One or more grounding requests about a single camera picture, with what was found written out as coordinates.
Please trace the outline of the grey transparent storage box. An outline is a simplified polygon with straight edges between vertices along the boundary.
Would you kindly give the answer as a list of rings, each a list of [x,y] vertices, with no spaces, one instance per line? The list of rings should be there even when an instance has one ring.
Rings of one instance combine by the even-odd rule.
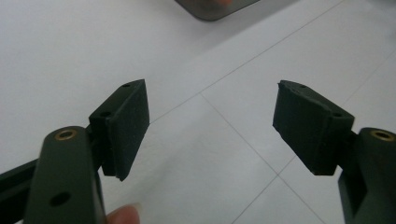
[[[218,21],[260,0],[175,0],[194,18],[201,21]]]

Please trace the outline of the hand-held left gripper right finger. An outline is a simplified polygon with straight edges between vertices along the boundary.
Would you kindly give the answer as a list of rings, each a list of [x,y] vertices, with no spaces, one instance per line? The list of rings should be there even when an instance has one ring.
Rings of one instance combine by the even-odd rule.
[[[333,175],[354,117],[309,87],[278,83],[273,126],[313,175]]]

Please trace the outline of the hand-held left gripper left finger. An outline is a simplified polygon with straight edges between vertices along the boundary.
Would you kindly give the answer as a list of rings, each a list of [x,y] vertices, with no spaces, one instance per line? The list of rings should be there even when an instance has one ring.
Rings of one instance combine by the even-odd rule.
[[[103,152],[104,175],[123,181],[149,127],[145,80],[121,85],[90,114],[89,121],[92,137]]]

